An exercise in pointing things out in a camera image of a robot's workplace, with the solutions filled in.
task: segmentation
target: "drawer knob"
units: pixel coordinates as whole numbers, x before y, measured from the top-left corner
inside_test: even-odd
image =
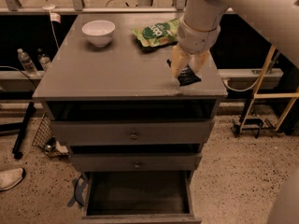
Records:
[[[135,168],[136,168],[136,169],[139,169],[139,168],[140,168],[140,162],[139,162],[139,161],[137,161],[137,162],[135,163]]]
[[[132,140],[136,140],[138,138],[138,134],[136,132],[132,132],[130,137]]]

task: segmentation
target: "green chip bag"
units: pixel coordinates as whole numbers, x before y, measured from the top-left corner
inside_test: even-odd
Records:
[[[156,48],[177,42],[177,29],[178,19],[173,19],[165,23],[156,23],[149,27],[132,29],[132,33],[144,48]]]

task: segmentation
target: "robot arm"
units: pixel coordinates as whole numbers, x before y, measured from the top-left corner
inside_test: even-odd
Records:
[[[188,0],[171,56],[174,77],[191,56],[196,64],[194,72],[201,68],[228,7],[299,67],[299,0]]]

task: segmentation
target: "bowl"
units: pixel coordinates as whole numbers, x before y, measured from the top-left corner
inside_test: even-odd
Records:
[[[86,39],[98,48],[109,44],[113,38],[115,25],[111,21],[91,21],[82,27]]]

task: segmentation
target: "sneaker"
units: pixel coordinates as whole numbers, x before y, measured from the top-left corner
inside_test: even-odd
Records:
[[[23,168],[0,172],[0,191],[9,190],[17,186],[25,177]]]

